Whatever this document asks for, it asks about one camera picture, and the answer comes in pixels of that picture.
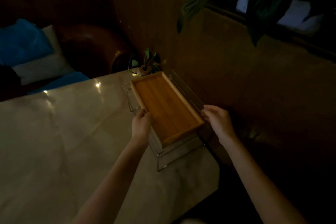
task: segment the beige cushion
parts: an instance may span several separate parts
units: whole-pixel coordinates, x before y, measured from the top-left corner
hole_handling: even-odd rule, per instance
[[[15,73],[21,78],[21,85],[27,85],[74,72],[74,69],[63,56],[53,27],[50,25],[42,30],[50,41],[55,53],[13,67]]]

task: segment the forearm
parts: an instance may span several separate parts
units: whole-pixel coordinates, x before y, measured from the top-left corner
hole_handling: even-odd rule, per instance
[[[236,137],[222,141],[264,224],[307,223]]]
[[[113,223],[131,185],[146,146],[131,140],[111,171],[85,203],[74,220],[76,224]]]

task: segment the wooden tray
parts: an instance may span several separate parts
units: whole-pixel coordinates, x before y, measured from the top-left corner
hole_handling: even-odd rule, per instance
[[[131,81],[140,106],[152,114],[152,128],[162,148],[195,132],[204,121],[164,72]]]

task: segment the table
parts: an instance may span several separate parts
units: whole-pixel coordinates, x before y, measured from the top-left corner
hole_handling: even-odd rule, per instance
[[[0,223],[70,223],[131,138],[129,71],[0,103]],[[115,223],[170,223],[218,188],[205,147],[157,172],[148,148]]]

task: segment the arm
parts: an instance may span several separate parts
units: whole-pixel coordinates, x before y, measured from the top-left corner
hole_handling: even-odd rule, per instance
[[[151,115],[142,110],[132,122],[132,139],[111,171],[86,201],[74,219],[75,224],[113,223],[148,146]]]
[[[211,124],[220,143],[229,154],[263,223],[307,223],[237,138],[229,112],[217,106],[204,105],[202,116]]]

